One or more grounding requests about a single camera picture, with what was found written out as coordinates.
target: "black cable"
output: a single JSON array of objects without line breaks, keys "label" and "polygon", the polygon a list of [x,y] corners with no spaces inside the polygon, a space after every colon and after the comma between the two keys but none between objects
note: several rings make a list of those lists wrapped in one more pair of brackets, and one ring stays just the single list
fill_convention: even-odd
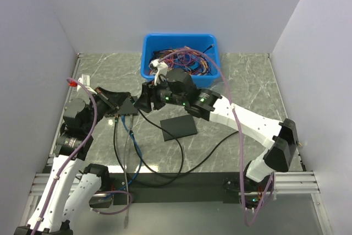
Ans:
[{"label": "black cable", "polygon": [[[121,160],[120,160],[119,155],[118,155],[118,153],[117,153],[117,147],[116,147],[116,140],[115,140],[115,139],[116,139],[116,133],[117,133],[117,123],[118,123],[118,118],[117,118],[117,120],[115,121],[115,126],[114,126],[114,136],[113,136],[114,152],[115,152],[115,156],[116,156],[117,162],[119,163],[120,167],[121,167],[122,170],[124,171],[125,168],[124,168],[124,166],[122,166]],[[182,163],[181,163],[180,170],[179,170],[178,173],[180,173],[181,170],[182,170],[182,168],[183,168],[183,159],[182,159]],[[161,183],[161,184],[145,183],[145,182],[141,182],[141,181],[139,181],[139,180],[137,180],[137,179],[134,179],[133,182],[136,182],[136,183],[139,183],[139,184],[142,184],[142,185],[146,185],[146,186],[149,186],[149,187],[163,187],[163,186],[165,186],[165,185],[167,185],[167,184],[170,184],[170,183],[174,182],[175,180],[176,180],[176,178],[174,177],[173,179],[171,179],[171,180],[169,180],[169,181],[167,181],[167,182],[165,182],[165,183]]]},{"label": "black cable", "polygon": [[[175,178],[180,178],[183,176],[186,176],[187,174],[193,172],[194,170],[196,170],[198,167],[200,167],[204,162],[206,162],[206,160],[208,160],[210,158],[210,156],[212,156],[212,154],[216,151],[216,149],[221,145],[221,143],[223,143],[225,140],[227,140],[229,137],[231,137],[232,135],[235,135],[238,132],[233,132],[230,135],[226,136],[225,138],[223,138],[215,147],[214,149],[207,155],[207,157],[205,157],[200,163],[198,163],[195,167],[193,167],[192,169],[190,169],[187,172],[181,173],[178,176],[174,176]],[[135,146],[135,151],[139,157],[139,159],[141,159],[142,163],[148,168],[147,164],[144,162],[144,160],[142,159],[142,157],[140,156],[140,154],[138,153],[138,150]]]},{"label": "black cable", "polygon": [[164,82],[166,80],[166,76],[163,74],[159,74],[159,81],[160,83]]},{"label": "black cable", "polygon": [[82,177],[79,178],[78,176],[75,176],[75,178],[78,179],[78,180],[81,182]]},{"label": "black cable", "polygon": [[183,148],[182,148],[182,145],[181,145],[180,141],[174,135],[172,135],[170,132],[168,132],[167,130],[165,130],[162,127],[158,126],[157,124],[153,123],[152,121],[150,121],[146,116],[144,116],[144,114],[140,110],[138,110],[138,112],[146,120],[146,122],[152,124],[153,126],[157,127],[158,129],[160,129],[160,130],[166,132],[167,134],[169,134],[178,143],[178,145],[179,145],[179,147],[181,149],[181,156],[182,156],[180,170],[178,171],[176,176],[168,176],[166,174],[154,171],[152,168],[150,168],[149,165],[147,165],[147,163],[143,160],[143,158],[138,154],[139,159],[142,161],[142,163],[145,165],[145,167],[147,167],[151,172],[157,174],[158,176],[161,176],[161,177],[164,177],[164,178],[177,178],[181,174],[181,171],[182,171],[182,168],[183,168],[183,162],[184,162],[184,153],[183,153]]},{"label": "black cable", "polygon": [[204,51],[203,51],[203,53],[205,53],[206,51],[208,51],[208,50],[210,50],[212,47],[214,47],[215,46],[215,44],[212,44],[212,45],[210,45],[208,48],[206,48]]}]

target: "white panel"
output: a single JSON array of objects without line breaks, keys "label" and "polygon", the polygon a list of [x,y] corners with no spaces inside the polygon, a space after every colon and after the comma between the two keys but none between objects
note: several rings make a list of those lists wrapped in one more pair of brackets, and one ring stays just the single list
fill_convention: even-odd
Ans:
[{"label": "white panel", "polygon": [[46,163],[75,52],[46,0],[0,0],[0,227],[13,234]]},{"label": "white panel", "polygon": [[[50,189],[52,188],[53,182],[56,181],[57,172],[66,162],[67,156],[59,155],[54,158],[54,163],[51,168],[50,176],[48,182],[43,191],[43,195],[40,198],[38,205],[34,214],[30,217],[27,225],[32,229],[38,223],[38,218],[40,218],[41,212],[44,208],[44,204],[49,197]],[[56,181],[55,187],[51,196],[49,197],[48,207],[45,210],[42,218],[43,220],[39,223],[37,228],[38,231],[44,231],[44,229],[49,229],[50,232],[56,232],[60,230],[62,224],[62,216],[65,208],[65,203],[69,197],[70,190],[72,188],[72,183],[76,177],[76,173],[79,168],[83,165],[81,159],[70,160],[65,166],[64,170],[60,174],[59,180]]]},{"label": "white panel", "polygon": [[352,0],[301,0],[273,66],[336,234],[351,234]]},{"label": "white panel", "polygon": [[216,36],[222,52],[272,52],[299,0],[51,0],[76,51],[141,51],[151,32]]}]

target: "tangled wires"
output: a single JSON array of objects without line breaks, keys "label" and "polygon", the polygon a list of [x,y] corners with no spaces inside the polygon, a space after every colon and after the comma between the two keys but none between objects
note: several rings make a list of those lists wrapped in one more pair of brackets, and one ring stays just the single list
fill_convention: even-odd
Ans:
[{"label": "tangled wires", "polygon": [[[205,51],[209,50],[212,48],[214,45],[209,46],[208,49]],[[177,50],[183,49],[184,48],[189,48],[187,46],[179,49],[166,49],[166,50],[160,50],[160,51],[154,51],[153,52],[153,57],[150,59],[150,62],[155,59],[160,59],[165,57],[166,55],[176,52]],[[182,68],[184,71],[191,75],[206,75],[210,74],[210,67],[208,61],[204,58],[203,55],[200,53],[194,52],[194,51],[182,51],[179,53],[174,54],[173,56],[170,56],[169,58],[165,59],[164,62],[167,64],[168,69],[171,70],[173,68]]]}]

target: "marble floor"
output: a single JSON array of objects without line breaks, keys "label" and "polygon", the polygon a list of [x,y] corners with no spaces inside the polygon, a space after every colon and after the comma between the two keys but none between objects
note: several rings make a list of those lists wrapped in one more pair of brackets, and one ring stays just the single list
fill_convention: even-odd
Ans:
[{"label": "marble floor", "polygon": [[[75,77],[81,74],[91,76],[93,88],[101,86],[110,91],[128,91],[140,95],[141,84],[145,81],[140,75],[140,53],[84,54],[79,59]],[[286,117],[276,79],[268,54],[264,53],[224,53],[221,54],[221,68],[228,79],[233,101],[242,107],[268,118],[283,120]],[[212,90],[223,93],[223,81],[216,80]],[[71,98],[82,97],[83,93],[73,91]],[[182,107],[167,105],[159,111],[152,111],[147,117],[159,124],[160,120],[185,115]],[[198,134],[180,139],[185,152],[183,171],[197,165],[214,146],[232,129],[202,119],[194,118]],[[100,163],[109,166],[110,171],[121,172],[113,151],[112,119],[105,118],[99,122],[93,133],[94,142],[88,153],[85,165]],[[134,119],[134,133],[145,161],[160,172],[176,172],[180,166],[180,150],[176,142],[164,142],[162,132],[148,124],[140,115]],[[118,129],[118,146],[123,147],[127,133],[120,124]],[[244,164],[255,159],[264,148],[255,140],[244,139]],[[238,134],[226,140],[217,151],[197,169],[198,172],[228,172],[239,170]],[[134,172],[139,159],[129,141],[127,168]],[[302,171],[300,157],[296,153],[291,171]]]}]

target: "blue cable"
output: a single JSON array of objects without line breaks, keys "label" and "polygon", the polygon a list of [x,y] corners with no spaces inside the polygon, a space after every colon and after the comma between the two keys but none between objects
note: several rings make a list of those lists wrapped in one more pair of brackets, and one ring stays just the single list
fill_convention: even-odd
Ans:
[{"label": "blue cable", "polygon": [[[126,124],[125,124],[125,116],[121,116],[121,121],[122,121],[123,127],[125,128],[125,130],[126,130],[127,133],[128,133],[129,129],[126,127]],[[134,143],[135,146],[136,146],[136,149],[137,149],[139,155],[142,157],[141,149],[139,148],[138,143],[136,142],[136,139],[134,138],[133,132],[131,132],[131,133],[129,133],[129,134],[130,134],[130,137],[131,137],[133,143]],[[137,177],[138,174],[139,174],[139,171],[141,170],[141,167],[142,167],[142,161],[139,162],[139,167],[138,167],[138,169],[137,169],[137,172],[136,172],[135,175],[132,177],[132,179],[127,183],[128,185],[130,185],[130,184],[133,182],[133,180],[136,179],[136,177]],[[125,188],[126,188],[126,185],[123,186],[123,187],[121,187],[119,190],[124,190]],[[113,196],[113,195],[114,195],[114,194],[107,195],[106,197],[102,198],[101,200],[106,200],[106,199],[110,198],[110,197]]]}]

